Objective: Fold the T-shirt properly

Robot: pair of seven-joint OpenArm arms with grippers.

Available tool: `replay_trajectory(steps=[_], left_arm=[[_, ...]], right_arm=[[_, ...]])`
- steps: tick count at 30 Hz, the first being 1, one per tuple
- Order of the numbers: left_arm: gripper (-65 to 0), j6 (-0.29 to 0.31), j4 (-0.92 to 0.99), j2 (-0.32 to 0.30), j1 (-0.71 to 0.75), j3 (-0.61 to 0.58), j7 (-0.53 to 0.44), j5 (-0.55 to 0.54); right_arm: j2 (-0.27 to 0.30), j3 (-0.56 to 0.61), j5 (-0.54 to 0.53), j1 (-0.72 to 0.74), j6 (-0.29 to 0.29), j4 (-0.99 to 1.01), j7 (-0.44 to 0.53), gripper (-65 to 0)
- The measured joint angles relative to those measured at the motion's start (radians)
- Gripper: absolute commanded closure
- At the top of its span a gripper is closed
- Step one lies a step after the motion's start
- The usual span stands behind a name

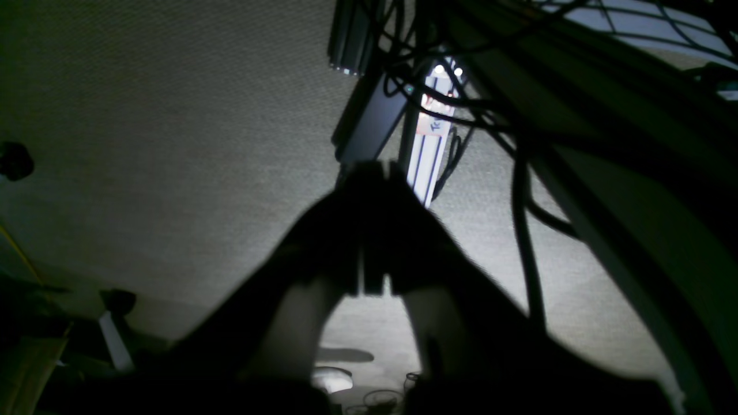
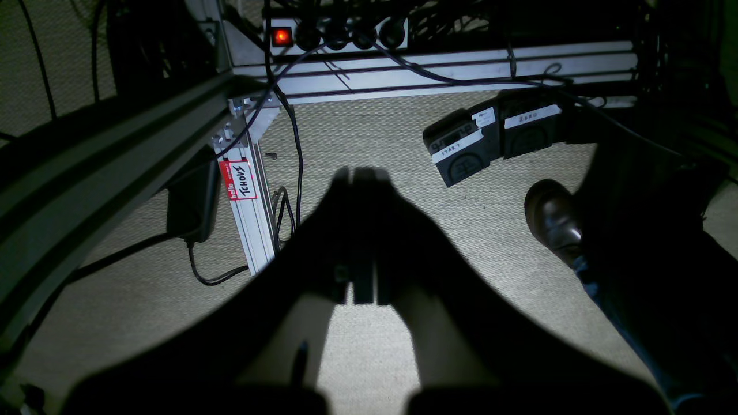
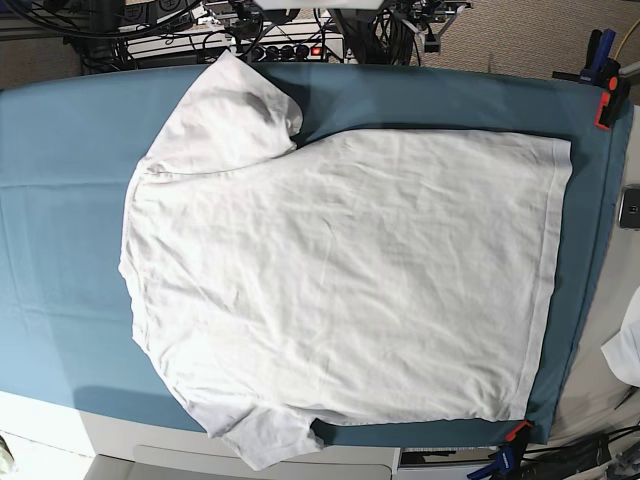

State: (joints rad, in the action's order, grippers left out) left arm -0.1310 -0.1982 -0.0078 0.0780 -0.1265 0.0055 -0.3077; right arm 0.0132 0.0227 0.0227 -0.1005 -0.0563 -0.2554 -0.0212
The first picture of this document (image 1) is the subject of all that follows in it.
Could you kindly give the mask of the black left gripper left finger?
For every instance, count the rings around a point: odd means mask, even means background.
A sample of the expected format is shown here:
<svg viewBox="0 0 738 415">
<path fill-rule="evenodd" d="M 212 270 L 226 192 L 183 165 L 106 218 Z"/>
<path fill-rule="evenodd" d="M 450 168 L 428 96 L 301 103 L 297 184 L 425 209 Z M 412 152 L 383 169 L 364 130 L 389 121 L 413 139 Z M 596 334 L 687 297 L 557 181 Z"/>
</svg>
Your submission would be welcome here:
<svg viewBox="0 0 738 415">
<path fill-rule="evenodd" d="M 329 414 L 311 384 L 319 342 L 359 291 L 370 168 L 354 166 L 295 223 L 266 262 L 210 317 L 138 376 L 155 414 Z"/>
</svg>

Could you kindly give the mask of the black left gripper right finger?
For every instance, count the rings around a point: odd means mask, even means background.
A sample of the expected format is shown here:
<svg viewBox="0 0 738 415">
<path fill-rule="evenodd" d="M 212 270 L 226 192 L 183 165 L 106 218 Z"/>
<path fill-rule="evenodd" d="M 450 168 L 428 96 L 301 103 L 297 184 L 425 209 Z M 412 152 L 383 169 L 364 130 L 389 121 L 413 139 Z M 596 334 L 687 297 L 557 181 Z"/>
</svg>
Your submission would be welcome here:
<svg viewBox="0 0 738 415">
<path fill-rule="evenodd" d="M 390 276 L 421 358 L 409 414 L 662 414 L 652 380 L 557 344 L 461 251 L 395 166 L 369 164 L 369 289 Z"/>
</svg>

